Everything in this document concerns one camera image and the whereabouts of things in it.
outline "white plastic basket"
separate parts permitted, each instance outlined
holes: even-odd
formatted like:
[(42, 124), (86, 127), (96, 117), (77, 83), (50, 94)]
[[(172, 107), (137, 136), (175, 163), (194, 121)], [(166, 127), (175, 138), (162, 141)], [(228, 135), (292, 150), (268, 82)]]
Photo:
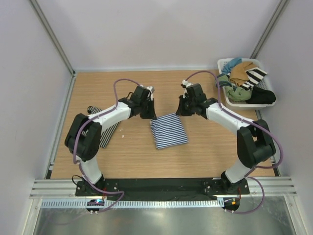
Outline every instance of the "white plastic basket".
[[(224, 67), (224, 65), (227, 64), (231, 60), (232, 60), (232, 58), (218, 60), (217, 66), (219, 68), (220, 74), (222, 73), (222, 68)], [(243, 58), (242, 61), (251, 61), (251, 62), (255, 63), (260, 69), (264, 70), (262, 64), (256, 59), (244, 59)], [(261, 82), (257, 85), (257, 87), (262, 88), (264, 90), (269, 90), (269, 88), (266, 85), (267, 79), (268, 79), (268, 75), (266, 75), (261, 80)], [(233, 101), (225, 95), (225, 88), (224, 87), (223, 87), (223, 92), (224, 92), (225, 101), (226, 101), (225, 105), (227, 108), (229, 108), (231, 110), (259, 110), (259, 109), (263, 109), (265, 107), (273, 106), (275, 104), (275, 102), (272, 104), (247, 104), (245, 101)]]

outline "brown cloth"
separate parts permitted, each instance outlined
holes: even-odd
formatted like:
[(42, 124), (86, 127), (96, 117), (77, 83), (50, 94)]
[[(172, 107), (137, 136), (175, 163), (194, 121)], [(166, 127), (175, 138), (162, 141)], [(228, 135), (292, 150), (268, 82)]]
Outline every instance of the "brown cloth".
[(251, 61), (245, 61), (240, 64), (237, 64), (235, 67), (232, 68), (229, 81), (231, 83), (236, 84), (236, 86), (241, 86), (246, 81), (249, 81), (248, 75), (246, 73), (247, 70), (251, 70), (257, 68), (258, 66), (255, 65)]

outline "metallic floor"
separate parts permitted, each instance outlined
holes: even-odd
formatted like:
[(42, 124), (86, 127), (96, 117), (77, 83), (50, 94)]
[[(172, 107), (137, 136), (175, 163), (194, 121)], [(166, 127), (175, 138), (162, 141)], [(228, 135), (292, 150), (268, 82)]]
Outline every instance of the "metallic floor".
[[(251, 210), (260, 197), (241, 199), (238, 211)], [(266, 197), (248, 215), (221, 208), (123, 209), (80, 217), (85, 209), (41, 209), (35, 235), (295, 235), (284, 197)]]

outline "black garment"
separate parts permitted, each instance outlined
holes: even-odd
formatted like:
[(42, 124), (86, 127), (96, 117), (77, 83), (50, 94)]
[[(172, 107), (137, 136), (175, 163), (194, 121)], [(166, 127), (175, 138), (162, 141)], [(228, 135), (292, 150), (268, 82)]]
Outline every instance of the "black garment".
[(272, 104), (275, 101), (276, 96), (273, 92), (259, 87), (253, 87), (251, 98), (246, 100), (248, 104)]

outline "gray wall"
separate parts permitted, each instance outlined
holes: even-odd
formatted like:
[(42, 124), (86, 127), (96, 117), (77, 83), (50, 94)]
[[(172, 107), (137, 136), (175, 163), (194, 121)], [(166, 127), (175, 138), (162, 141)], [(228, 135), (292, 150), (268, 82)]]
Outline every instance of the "gray wall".
[(76, 70), (249, 57), (279, 0), (38, 0)]
[(0, 228), (14, 235), (44, 176), (70, 74), (28, 1), (0, 5)]
[(291, 1), (258, 59), (277, 96), (262, 116), (281, 141), (280, 167), (295, 184), (307, 220), (313, 221), (313, 1)]

